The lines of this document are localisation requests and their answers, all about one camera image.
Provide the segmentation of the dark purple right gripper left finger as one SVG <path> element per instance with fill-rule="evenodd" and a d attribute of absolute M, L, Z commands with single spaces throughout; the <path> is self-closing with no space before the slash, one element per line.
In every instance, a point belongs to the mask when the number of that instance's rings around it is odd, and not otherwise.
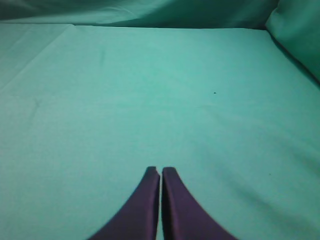
<path fill-rule="evenodd" d="M 145 173 L 120 210 L 91 240 L 154 240 L 159 219 L 160 175 L 155 166 Z"/>

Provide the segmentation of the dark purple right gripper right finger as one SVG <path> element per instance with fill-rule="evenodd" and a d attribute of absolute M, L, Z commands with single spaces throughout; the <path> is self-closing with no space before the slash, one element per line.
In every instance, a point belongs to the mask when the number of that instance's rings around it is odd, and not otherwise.
<path fill-rule="evenodd" d="M 161 221 L 165 240 L 234 240 L 195 200 L 174 167 L 162 170 Z"/>

